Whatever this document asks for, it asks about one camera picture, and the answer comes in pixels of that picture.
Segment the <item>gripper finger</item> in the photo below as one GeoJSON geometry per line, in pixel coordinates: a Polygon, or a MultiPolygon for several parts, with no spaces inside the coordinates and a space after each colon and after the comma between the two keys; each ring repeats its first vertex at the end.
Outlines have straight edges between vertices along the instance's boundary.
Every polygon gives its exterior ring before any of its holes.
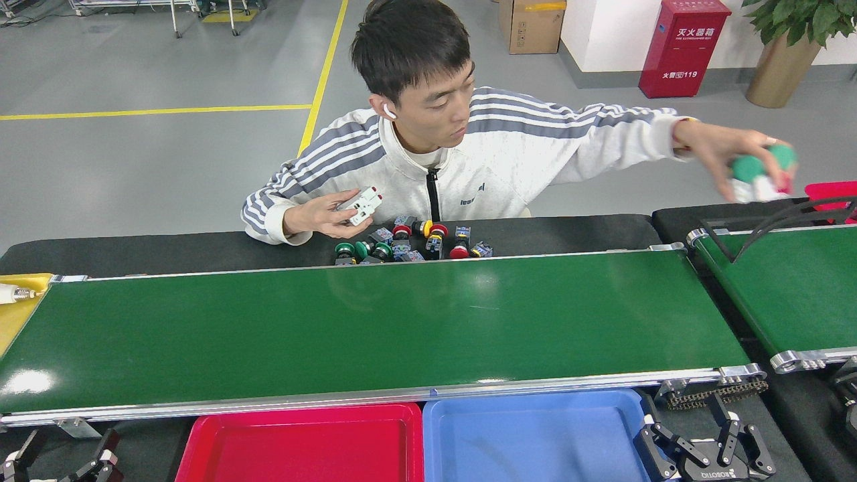
{"type": "Polygon", "coordinates": [[[115,454],[121,436],[108,429],[97,446],[94,458],[76,472],[64,477],[64,481],[123,481],[125,476],[117,467],[119,458],[115,454]]]}
{"type": "Polygon", "coordinates": [[[3,481],[30,481],[28,470],[43,451],[47,433],[33,430],[18,451],[7,455],[2,464],[3,481]]]}

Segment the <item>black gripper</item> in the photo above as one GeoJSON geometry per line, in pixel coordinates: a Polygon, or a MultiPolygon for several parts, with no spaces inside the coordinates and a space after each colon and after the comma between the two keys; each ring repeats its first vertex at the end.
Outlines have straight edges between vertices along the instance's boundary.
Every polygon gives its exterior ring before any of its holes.
{"type": "Polygon", "coordinates": [[[769,478],[777,473],[761,430],[745,425],[726,409],[719,394],[711,394],[710,411],[720,427],[715,461],[682,436],[668,430],[654,416],[643,418],[634,445],[653,481],[731,481],[769,478]]]}

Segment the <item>person's left hand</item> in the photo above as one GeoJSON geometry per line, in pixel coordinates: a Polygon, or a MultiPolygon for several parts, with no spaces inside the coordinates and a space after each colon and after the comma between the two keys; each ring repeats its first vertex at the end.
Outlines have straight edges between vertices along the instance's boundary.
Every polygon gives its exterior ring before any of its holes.
{"type": "Polygon", "coordinates": [[[733,129],[685,119],[673,124],[672,140],[674,149],[689,149],[707,168],[717,190],[727,202],[736,201],[730,183],[730,165],[736,157],[752,155],[759,158],[778,189],[790,190],[797,171],[796,164],[783,170],[769,152],[771,145],[787,145],[787,141],[752,129],[733,129]]]}

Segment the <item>person's right hand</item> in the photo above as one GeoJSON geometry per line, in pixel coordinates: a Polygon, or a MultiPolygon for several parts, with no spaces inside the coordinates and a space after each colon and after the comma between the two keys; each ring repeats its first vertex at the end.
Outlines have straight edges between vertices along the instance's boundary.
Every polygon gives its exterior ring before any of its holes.
{"type": "Polygon", "coordinates": [[[346,224],[355,216],[356,210],[337,211],[340,204],[360,192],[359,189],[344,190],[313,198],[305,204],[289,208],[283,216],[283,232],[291,236],[301,232],[321,232],[330,238],[352,238],[373,224],[373,219],[351,225],[346,224]]]}

